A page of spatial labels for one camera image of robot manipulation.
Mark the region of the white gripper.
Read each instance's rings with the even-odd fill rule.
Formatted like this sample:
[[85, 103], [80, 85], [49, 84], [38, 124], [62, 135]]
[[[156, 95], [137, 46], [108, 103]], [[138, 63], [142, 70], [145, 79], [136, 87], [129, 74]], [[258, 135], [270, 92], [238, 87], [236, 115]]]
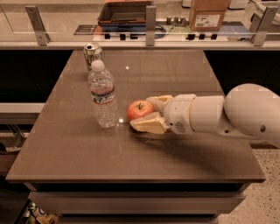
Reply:
[[140, 132], [164, 134], [169, 128], [179, 135], [191, 135], [191, 106], [195, 94], [151, 96], [146, 99], [155, 111], [130, 122], [132, 128]]

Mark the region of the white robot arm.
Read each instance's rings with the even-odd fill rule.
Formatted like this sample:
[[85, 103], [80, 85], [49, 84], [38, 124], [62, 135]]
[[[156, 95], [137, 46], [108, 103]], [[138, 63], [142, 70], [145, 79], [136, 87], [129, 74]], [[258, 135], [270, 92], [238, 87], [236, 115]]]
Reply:
[[225, 96], [162, 95], [146, 101], [154, 111], [130, 119], [134, 130], [261, 138], [280, 147], [280, 96], [266, 87], [249, 83], [234, 87]]

